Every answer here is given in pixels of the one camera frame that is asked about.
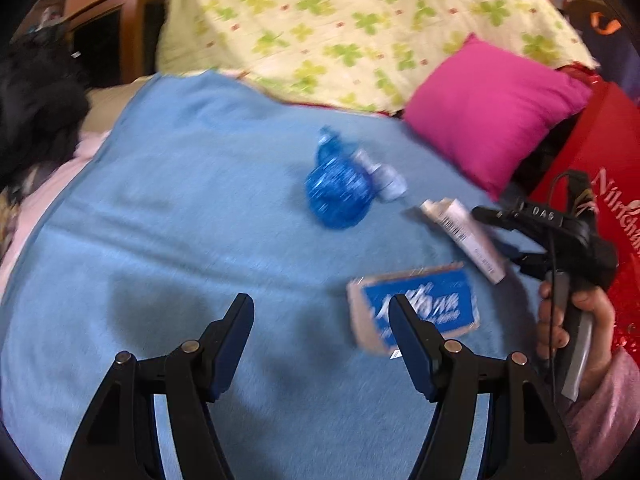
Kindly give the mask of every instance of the barcode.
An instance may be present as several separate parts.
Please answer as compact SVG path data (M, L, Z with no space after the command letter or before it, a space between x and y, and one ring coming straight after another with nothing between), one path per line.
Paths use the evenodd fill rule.
M459 242L462 242L466 238L463 227L455 225L448 216L442 219L442 226L452 238L457 238Z

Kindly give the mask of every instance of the blue and white box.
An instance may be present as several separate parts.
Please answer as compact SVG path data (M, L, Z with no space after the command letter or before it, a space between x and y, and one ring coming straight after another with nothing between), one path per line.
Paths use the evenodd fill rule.
M349 283L347 295L353 331L363 348L400 357L388 318L395 294L404 294L418 316L431 321L445 338L479 326L476 298L462 263L361 278Z

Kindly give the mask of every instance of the blue blanket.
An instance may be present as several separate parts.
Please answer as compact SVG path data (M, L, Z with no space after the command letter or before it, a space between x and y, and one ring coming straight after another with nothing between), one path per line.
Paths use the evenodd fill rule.
M354 228L323 228L304 180L325 125L398 168L405 199L375 202ZM468 208L487 202L400 121L280 104L215 73L154 79L48 209L14 270L0 307L8 431L44 480L59 478L117 351L165 354L246 292L254 328L230 391L212 407L236 478L407 478L433 406L402 359L357 348L346 283L462 259L481 322L462 341L498 357L533 342L537 284L510 272L491 286L415 213L444 197ZM476 477L484 416L485 399L467 479Z

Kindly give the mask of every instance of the red bag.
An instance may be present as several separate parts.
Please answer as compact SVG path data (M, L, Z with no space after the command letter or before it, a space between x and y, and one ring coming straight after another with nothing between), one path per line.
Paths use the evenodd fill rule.
M597 81L593 96L564 148L530 198L546 202L556 175L571 168L591 177L598 232L618 248L620 267L609 289L616 307L614 346L640 364L640 111L615 84ZM552 206L566 208L566 186Z

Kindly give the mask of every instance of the yellow floral fabric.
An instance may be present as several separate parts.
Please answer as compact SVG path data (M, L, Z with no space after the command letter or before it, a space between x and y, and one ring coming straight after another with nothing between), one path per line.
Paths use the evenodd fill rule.
M553 68L595 66L548 0L169 0L158 66L241 70L286 100L393 112L470 32Z

